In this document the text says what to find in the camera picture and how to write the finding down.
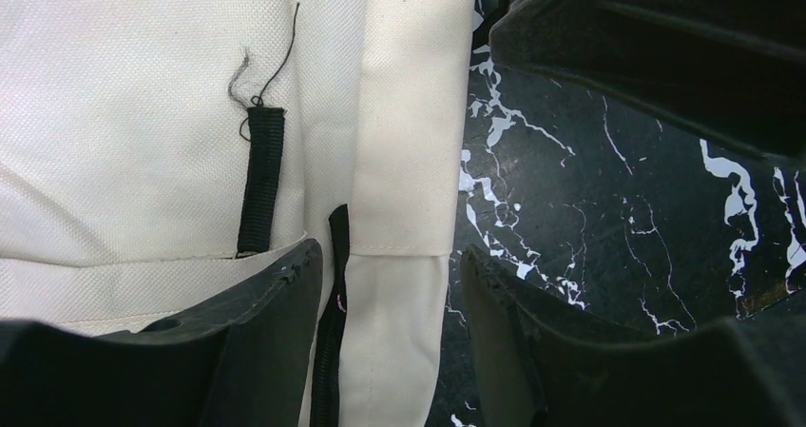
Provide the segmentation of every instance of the marble table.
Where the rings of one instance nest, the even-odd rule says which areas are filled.
[[[488,47],[469,73],[427,425],[484,425],[456,271],[468,244],[578,308],[659,335],[747,319],[806,285],[806,172],[748,160],[584,87],[497,67]]]

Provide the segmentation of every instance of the black object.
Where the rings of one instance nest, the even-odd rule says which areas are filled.
[[[278,195],[285,132],[285,110],[277,107],[249,107],[249,167],[240,211],[238,254],[269,250],[272,220]]]
[[[321,266],[304,242],[137,334],[0,322],[0,425],[296,426]]]
[[[473,31],[473,49],[478,49],[489,42],[489,30],[507,14],[511,2],[512,0],[498,0],[495,9],[485,13],[484,21]]]
[[[338,427],[338,365],[347,320],[344,272],[350,257],[350,218],[347,205],[330,215],[334,280],[317,330],[317,351],[311,385],[311,427]]]
[[[715,320],[675,338],[601,320],[471,247],[461,277],[491,426],[797,426],[806,317]]]
[[[806,166],[806,0],[518,0],[496,64],[568,79],[778,165]]]

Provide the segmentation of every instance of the white bag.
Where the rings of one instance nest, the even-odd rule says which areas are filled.
[[[327,218],[349,204],[340,425],[423,425],[472,2],[0,0],[0,317],[136,331],[306,235],[324,250],[323,306]],[[227,86],[248,50],[234,92],[259,93],[297,3],[263,97],[286,110],[272,244],[233,259],[249,144]]]

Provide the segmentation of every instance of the canvas bag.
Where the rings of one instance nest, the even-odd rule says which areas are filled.
[[[249,144],[285,109],[269,251],[236,256]],[[0,317],[139,330],[350,207],[340,425],[423,425],[439,364],[472,0],[0,0]],[[308,425],[310,389],[299,425]]]

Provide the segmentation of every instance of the black marble surface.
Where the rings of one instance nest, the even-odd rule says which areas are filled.
[[[462,159],[429,426],[484,425],[456,272],[468,244],[648,333],[746,319],[806,284],[806,177],[584,87],[499,68],[487,48],[471,59]]]

